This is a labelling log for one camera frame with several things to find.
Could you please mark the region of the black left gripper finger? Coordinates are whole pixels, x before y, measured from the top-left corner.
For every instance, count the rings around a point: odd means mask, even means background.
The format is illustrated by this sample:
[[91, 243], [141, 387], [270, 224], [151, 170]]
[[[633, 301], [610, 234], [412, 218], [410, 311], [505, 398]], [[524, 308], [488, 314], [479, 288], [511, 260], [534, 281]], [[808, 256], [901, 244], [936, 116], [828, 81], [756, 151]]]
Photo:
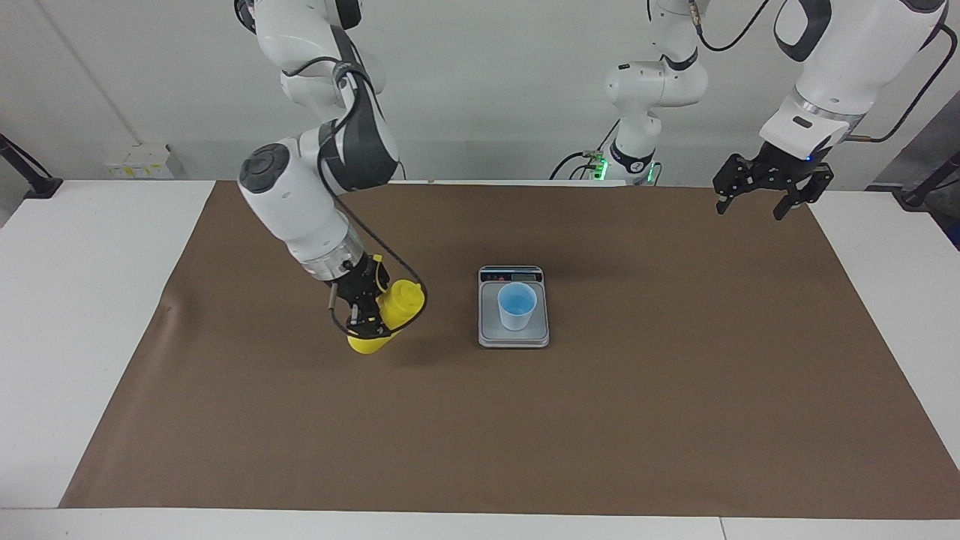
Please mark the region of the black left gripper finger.
[[776, 220], [782, 220], [796, 206], [816, 203], [833, 178], [833, 169], [814, 169], [805, 181], [795, 181], [787, 175], [776, 178], [774, 189], [783, 191], [784, 194], [772, 209], [772, 216]]
[[714, 175], [712, 185], [718, 197], [715, 205], [718, 215], [723, 215], [730, 208], [744, 185], [751, 180], [750, 169], [750, 160], [741, 154], [731, 154]]

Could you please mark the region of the yellow squeeze seasoning bottle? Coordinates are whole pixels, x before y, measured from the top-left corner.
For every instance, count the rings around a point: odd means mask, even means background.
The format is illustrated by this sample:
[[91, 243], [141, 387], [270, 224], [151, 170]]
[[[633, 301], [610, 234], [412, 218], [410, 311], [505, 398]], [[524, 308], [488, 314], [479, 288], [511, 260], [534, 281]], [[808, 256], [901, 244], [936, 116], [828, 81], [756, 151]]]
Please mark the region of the yellow squeeze seasoning bottle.
[[405, 279], [391, 281], [388, 292], [381, 294], [376, 300], [380, 304], [382, 318], [391, 329], [391, 334], [381, 338], [357, 338], [347, 331], [347, 343], [350, 348], [363, 355], [373, 355], [380, 351], [405, 325], [415, 320], [428, 303], [423, 286]]

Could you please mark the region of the light blue plastic cup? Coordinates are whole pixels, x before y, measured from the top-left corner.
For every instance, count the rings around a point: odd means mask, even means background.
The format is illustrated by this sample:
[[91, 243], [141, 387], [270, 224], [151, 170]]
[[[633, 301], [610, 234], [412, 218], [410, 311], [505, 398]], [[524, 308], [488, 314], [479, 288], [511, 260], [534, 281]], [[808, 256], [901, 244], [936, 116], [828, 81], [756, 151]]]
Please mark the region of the light blue plastic cup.
[[511, 332], [526, 328], [537, 310], [538, 303], [535, 288], [523, 281], [504, 284], [496, 295], [499, 320], [502, 326]]

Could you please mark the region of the silver digital kitchen scale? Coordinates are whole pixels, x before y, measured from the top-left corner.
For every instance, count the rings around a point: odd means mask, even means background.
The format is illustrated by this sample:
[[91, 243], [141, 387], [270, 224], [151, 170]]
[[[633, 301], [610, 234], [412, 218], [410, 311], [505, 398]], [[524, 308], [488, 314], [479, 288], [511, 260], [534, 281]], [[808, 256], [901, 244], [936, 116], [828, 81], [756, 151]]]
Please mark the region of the silver digital kitchen scale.
[[[537, 310], [521, 331], [508, 331], [500, 322], [497, 292], [504, 284], [523, 281], [535, 288]], [[535, 265], [486, 265], [478, 270], [478, 342], [486, 348], [541, 349], [550, 343], [545, 274]]]

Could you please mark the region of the black clamp stand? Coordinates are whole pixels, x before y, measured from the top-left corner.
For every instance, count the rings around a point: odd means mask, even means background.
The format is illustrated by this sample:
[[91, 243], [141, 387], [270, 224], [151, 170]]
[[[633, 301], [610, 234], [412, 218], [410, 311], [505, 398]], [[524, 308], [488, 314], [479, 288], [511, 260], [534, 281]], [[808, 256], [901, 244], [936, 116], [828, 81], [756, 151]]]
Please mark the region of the black clamp stand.
[[960, 150], [951, 154], [938, 168], [927, 175], [915, 187], [906, 187], [892, 192], [892, 197], [906, 211], [916, 211], [925, 205], [927, 197], [935, 191], [946, 189], [960, 182]]
[[0, 132], [0, 158], [17, 171], [30, 185], [25, 200], [48, 200], [63, 185], [62, 178], [52, 175], [37, 158]]

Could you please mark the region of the brown table mat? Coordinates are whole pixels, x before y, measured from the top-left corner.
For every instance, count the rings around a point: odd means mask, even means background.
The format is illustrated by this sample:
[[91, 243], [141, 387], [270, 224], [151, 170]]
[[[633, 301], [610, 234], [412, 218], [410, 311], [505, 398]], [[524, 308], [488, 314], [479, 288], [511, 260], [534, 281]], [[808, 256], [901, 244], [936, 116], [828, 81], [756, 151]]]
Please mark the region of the brown table mat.
[[[219, 182], [64, 507], [956, 519], [960, 469], [808, 208], [706, 188], [392, 185], [427, 284], [373, 355]], [[478, 342], [538, 266], [550, 343]]]

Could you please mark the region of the white wall socket box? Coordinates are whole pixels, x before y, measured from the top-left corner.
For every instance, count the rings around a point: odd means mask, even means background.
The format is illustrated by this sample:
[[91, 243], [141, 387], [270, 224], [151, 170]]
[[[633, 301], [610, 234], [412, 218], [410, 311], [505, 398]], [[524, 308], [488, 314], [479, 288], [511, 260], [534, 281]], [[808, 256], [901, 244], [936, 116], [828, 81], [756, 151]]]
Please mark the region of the white wall socket box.
[[120, 180], [173, 180], [177, 178], [172, 153], [164, 144], [107, 147], [103, 167]]

